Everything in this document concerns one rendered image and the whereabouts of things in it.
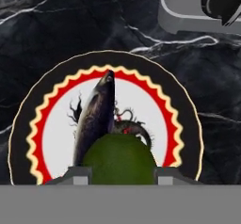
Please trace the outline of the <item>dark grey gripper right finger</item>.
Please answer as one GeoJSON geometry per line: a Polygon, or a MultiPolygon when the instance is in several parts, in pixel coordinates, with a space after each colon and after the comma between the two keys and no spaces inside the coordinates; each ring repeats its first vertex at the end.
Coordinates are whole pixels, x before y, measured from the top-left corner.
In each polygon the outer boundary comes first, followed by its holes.
{"type": "Polygon", "coordinates": [[[185,177],[177,168],[157,167],[153,176],[157,185],[201,185],[201,182],[185,177]]]}

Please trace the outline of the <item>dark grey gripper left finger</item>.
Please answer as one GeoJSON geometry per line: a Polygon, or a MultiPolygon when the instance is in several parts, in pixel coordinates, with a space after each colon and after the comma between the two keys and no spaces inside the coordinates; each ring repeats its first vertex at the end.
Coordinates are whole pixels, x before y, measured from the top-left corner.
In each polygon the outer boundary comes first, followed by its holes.
{"type": "Polygon", "coordinates": [[[70,167],[63,176],[48,181],[47,184],[89,185],[91,179],[92,170],[90,167],[70,167]]]}

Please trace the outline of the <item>green lime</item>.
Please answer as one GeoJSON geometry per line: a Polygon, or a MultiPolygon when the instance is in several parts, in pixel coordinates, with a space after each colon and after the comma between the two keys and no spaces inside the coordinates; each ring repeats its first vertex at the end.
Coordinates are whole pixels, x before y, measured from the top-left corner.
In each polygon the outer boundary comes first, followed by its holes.
{"type": "Polygon", "coordinates": [[[103,136],[90,147],[83,164],[91,168],[93,184],[154,184],[153,173],[156,163],[153,154],[135,136],[103,136]]]}

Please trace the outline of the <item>black red white plate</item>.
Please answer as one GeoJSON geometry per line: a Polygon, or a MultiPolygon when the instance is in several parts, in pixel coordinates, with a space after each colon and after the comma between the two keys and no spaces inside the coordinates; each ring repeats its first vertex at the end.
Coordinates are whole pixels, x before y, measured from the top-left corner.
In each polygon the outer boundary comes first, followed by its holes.
{"type": "Polygon", "coordinates": [[[115,106],[113,128],[105,135],[135,136],[150,149],[156,167],[200,178],[201,123],[185,88],[146,57],[97,51],[57,64],[24,98],[8,141],[12,184],[47,184],[70,167],[84,167],[73,164],[75,132],[90,93],[108,70],[115,73],[115,106]]]}

